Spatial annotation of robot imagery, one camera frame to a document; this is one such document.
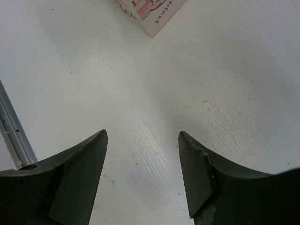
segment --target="white floor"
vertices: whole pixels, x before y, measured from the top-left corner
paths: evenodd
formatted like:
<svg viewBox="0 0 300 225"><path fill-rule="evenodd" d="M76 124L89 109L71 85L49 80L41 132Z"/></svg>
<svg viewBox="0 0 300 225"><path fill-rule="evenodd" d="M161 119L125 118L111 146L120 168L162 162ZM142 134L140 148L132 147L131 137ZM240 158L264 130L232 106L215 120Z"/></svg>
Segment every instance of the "white floor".
<svg viewBox="0 0 300 225"><path fill-rule="evenodd" d="M187 0L150 39L109 0L4 0L0 78L39 160L106 129L91 225L191 225L177 136L300 166L300 2Z"/></svg>

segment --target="black plastic part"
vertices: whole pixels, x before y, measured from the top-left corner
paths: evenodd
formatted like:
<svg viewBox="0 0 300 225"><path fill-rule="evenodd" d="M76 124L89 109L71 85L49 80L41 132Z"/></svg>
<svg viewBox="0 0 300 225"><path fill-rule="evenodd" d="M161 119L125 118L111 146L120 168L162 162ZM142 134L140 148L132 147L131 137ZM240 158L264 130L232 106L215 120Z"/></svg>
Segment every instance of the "black plastic part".
<svg viewBox="0 0 300 225"><path fill-rule="evenodd" d="M50 158L0 172L0 224L88 225L107 143L103 130Z"/></svg>
<svg viewBox="0 0 300 225"><path fill-rule="evenodd" d="M300 224L300 169L278 175L248 169L185 132L179 149L195 225Z"/></svg>

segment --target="cardboard box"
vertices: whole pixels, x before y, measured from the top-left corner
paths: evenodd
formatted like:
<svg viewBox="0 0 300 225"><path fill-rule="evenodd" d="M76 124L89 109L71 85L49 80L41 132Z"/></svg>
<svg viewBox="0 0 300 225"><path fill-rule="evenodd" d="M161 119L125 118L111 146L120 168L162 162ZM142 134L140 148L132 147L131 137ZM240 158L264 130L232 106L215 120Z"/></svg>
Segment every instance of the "cardboard box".
<svg viewBox="0 0 300 225"><path fill-rule="evenodd" d="M111 0L149 36L154 37L186 0Z"/></svg>

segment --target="gray metal frame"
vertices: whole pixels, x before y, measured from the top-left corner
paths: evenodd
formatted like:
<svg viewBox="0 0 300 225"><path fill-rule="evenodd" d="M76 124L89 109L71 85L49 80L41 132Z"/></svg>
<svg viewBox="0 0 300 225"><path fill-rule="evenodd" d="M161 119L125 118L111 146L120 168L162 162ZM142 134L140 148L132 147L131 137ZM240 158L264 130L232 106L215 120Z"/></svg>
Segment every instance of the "gray metal frame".
<svg viewBox="0 0 300 225"><path fill-rule="evenodd" d="M9 149L11 155L17 155L21 161L22 166L30 165L37 162L37 158L33 149L26 137L26 134L21 126L21 123L15 113L15 110L8 98L7 93L0 80L0 120L2 122L2 129L8 137L13 146Z"/></svg>

